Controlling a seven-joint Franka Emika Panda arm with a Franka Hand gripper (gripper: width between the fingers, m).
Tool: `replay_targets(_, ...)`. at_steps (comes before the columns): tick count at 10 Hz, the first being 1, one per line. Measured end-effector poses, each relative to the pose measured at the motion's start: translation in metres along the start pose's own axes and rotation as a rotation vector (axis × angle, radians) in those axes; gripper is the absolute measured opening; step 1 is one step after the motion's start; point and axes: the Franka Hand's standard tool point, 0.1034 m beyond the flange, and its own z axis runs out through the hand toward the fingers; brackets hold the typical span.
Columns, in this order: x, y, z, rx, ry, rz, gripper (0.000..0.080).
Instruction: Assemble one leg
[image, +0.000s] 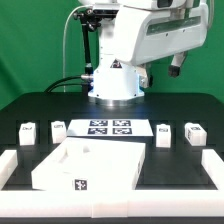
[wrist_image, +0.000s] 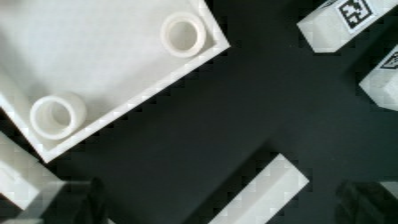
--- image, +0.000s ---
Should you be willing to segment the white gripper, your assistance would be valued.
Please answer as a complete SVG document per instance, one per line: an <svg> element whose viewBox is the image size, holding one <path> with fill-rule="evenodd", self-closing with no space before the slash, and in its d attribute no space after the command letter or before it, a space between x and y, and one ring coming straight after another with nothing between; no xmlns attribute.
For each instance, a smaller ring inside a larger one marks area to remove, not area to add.
<svg viewBox="0 0 224 224"><path fill-rule="evenodd" d="M122 2L114 27L114 55L118 61L136 67L139 85L146 89L153 84L151 62L174 55L168 68L171 77L178 77L188 50L203 45L207 35L208 5L200 0L184 16L178 5L150 10L149 5L136 3L137 8Z"/></svg>

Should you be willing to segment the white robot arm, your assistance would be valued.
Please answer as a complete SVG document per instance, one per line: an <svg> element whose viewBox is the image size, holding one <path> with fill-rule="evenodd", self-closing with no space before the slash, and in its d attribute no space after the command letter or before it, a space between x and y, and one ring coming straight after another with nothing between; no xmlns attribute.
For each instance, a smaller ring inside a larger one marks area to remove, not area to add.
<svg viewBox="0 0 224 224"><path fill-rule="evenodd" d="M147 64L172 58L168 74L180 74L189 50L204 44L214 0L78 0L80 19L99 32L99 65L90 75L91 101L127 105L144 98Z"/></svg>

